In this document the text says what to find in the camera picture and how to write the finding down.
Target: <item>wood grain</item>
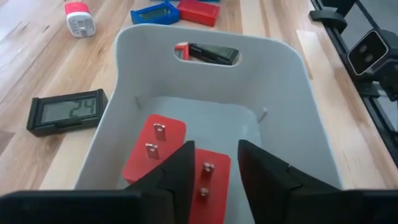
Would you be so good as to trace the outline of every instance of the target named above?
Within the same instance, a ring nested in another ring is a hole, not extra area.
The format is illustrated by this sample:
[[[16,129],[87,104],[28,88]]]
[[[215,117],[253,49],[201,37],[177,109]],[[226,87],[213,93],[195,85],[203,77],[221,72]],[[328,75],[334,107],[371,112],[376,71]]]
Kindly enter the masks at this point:
[[[65,23],[64,0],[0,0],[0,194],[73,187],[95,130],[36,138],[25,130],[30,101],[98,88],[111,96],[114,39],[132,25],[131,9],[156,4],[85,2],[97,33],[76,39]],[[323,26],[308,19],[310,0],[221,0],[220,6],[215,27],[175,26],[270,37],[295,48],[308,68],[344,188],[397,188],[398,170],[333,44]]]

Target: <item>red plastic block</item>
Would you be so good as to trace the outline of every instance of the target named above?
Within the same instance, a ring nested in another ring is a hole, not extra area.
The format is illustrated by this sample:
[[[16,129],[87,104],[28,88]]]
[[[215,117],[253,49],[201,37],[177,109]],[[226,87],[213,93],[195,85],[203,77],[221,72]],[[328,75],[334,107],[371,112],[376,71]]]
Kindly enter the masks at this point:
[[[195,151],[195,186],[189,224],[223,224],[228,194],[231,159],[228,155],[203,149]]]
[[[215,26],[220,13],[219,6],[192,0],[181,0],[177,9],[180,11],[181,19],[211,27]]]
[[[132,184],[165,161],[181,147],[186,132],[186,125],[182,121],[157,114],[150,115],[124,167],[124,179]],[[146,144],[157,146],[157,149],[151,150],[153,148]]]
[[[189,60],[189,46],[185,45],[176,45],[174,50],[181,50],[182,51],[182,59]]]

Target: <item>white fabric bin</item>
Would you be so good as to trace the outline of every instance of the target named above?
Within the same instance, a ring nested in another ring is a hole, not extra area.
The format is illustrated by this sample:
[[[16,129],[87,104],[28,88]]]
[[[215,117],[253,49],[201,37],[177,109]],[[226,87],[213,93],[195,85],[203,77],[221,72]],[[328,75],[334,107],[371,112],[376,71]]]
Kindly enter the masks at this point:
[[[182,61],[181,42],[238,49],[233,66]],[[238,140],[341,188],[301,56],[272,39],[141,24],[116,41],[116,89],[76,189],[121,189],[121,171],[149,114],[187,124],[186,140],[232,160],[225,223],[253,223],[241,182]]]

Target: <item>camera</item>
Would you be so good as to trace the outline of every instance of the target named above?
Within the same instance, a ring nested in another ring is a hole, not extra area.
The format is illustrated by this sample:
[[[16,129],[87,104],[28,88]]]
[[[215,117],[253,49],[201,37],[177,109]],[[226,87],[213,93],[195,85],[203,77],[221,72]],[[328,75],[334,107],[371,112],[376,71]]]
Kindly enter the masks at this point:
[[[388,30],[370,30],[348,53],[348,62],[358,77],[380,83],[391,101],[398,100],[398,35]]]

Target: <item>wooden table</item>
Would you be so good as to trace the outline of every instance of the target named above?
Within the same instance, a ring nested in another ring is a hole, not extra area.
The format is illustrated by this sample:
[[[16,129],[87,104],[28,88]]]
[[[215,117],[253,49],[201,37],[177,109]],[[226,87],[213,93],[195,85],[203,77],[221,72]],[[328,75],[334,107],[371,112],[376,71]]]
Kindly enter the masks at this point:
[[[86,0],[97,33],[76,39],[64,0],[0,0],[0,194],[71,189],[94,129],[36,138],[26,131],[31,99],[114,90],[113,41],[131,26],[129,11],[149,0]],[[320,23],[310,0],[222,0],[216,27],[177,26],[271,37],[304,57],[318,109],[346,189],[398,187],[398,170]]]

